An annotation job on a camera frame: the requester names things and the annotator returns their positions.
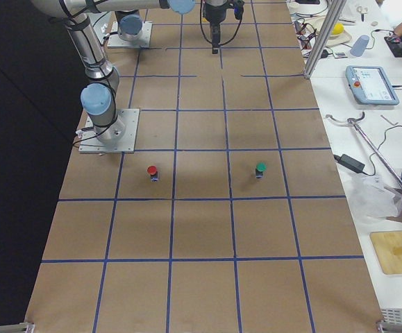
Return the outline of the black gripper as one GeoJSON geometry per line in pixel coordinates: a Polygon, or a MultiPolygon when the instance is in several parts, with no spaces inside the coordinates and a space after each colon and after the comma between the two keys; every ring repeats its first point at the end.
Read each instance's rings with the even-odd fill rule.
{"type": "Polygon", "coordinates": [[[236,20],[241,21],[244,14],[243,0],[205,0],[204,14],[210,23],[212,54],[220,48],[220,24],[226,19],[226,11],[233,10],[236,20]]]}

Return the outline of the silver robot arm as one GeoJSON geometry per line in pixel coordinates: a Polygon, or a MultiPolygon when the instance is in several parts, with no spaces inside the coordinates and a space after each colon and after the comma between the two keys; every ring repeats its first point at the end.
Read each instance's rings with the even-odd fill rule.
{"type": "MultiPolygon", "coordinates": [[[[116,11],[117,34],[121,40],[136,40],[142,33],[144,22],[139,10],[116,11]]],[[[199,25],[204,40],[211,45],[212,54],[217,54],[219,49],[232,42],[237,35],[244,14],[244,1],[200,1],[199,25]],[[231,39],[221,42],[221,23],[226,18],[226,11],[233,9],[234,16],[238,20],[237,28],[231,39]]]]}
{"type": "Polygon", "coordinates": [[[172,9],[189,13],[194,1],[32,1],[51,22],[65,25],[85,67],[90,84],[81,92],[81,103],[92,120],[95,138],[114,146],[123,136],[126,125],[115,105],[119,72],[106,58],[91,26],[88,12],[134,11],[140,9],[172,9]]]}

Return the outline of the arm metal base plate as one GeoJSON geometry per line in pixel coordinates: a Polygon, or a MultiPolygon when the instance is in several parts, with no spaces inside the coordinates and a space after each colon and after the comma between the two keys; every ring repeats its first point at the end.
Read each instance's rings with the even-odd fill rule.
{"type": "Polygon", "coordinates": [[[85,127],[89,131],[82,134],[78,143],[80,153],[134,153],[137,127],[140,117],[139,109],[118,109],[117,120],[107,131],[96,128],[89,116],[86,118],[85,127]]]}
{"type": "Polygon", "coordinates": [[[148,49],[150,47],[152,22],[144,22],[142,30],[137,35],[126,35],[123,39],[117,34],[118,23],[114,21],[112,23],[111,32],[108,38],[107,47],[110,49],[148,49]]]}

